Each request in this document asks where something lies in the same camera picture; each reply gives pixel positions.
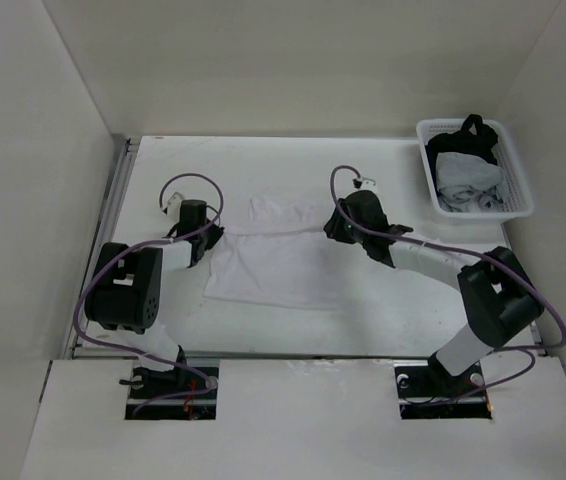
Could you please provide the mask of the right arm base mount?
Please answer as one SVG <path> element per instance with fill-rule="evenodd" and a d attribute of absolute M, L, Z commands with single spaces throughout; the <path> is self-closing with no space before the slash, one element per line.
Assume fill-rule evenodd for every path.
<path fill-rule="evenodd" d="M 492 414 L 484 391 L 479 364 L 458 377 L 437 377 L 425 361 L 399 362 L 394 366 L 402 420 L 490 420 Z"/>

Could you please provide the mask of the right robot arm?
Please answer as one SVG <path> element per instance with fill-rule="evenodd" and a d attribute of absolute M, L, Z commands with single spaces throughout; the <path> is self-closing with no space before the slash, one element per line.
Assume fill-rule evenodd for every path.
<path fill-rule="evenodd" d="M 359 190 L 339 198 L 324 226 L 326 236 L 359 244 L 368 257 L 397 270 L 421 274 L 459 292 L 466 324 L 428 359 L 427 384 L 436 394 L 452 394 L 463 374 L 504 347 L 544 312 L 544 306 L 511 277 L 528 281 L 518 259 L 497 247 L 476 262 L 457 252 L 430 249 L 408 238 L 412 229 L 390 224 L 376 194 Z"/>

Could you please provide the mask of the white tank top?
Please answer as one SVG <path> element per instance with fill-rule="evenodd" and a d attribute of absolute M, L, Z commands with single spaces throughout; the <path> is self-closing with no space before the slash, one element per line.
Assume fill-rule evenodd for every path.
<path fill-rule="evenodd" d="M 360 246 L 328 239 L 323 226 L 332 213 L 312 195 L 251 198 L 247 220 L 228 225 L 213 248 L 204 296 L 303 310 L 374 298 L 364 289 L 388 282 L 391 271 Z"/>

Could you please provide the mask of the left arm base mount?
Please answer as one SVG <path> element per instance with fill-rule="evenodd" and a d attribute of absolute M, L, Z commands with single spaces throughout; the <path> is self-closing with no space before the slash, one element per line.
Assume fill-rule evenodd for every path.
<path fill-rule="evenodd" d="M 119 384 L 127 388 L 125 419 L 207 421 L 217 414 L 219 362 L 194 360 L 199 374 L 177 367 L 159 371 L 135 365 Z"/>

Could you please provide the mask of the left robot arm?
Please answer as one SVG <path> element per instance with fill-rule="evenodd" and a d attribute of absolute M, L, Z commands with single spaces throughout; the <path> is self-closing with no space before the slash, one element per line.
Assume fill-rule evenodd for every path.
<path fill-rule="evenodd" d="M 103 244 L 78 308 L 105 330 L 147 333 L 158 317 L 162 274 L 196 266 L 223 236 L 218 219 L 206 201 L 182 200 L 166 237 L 132 246 Z"/>

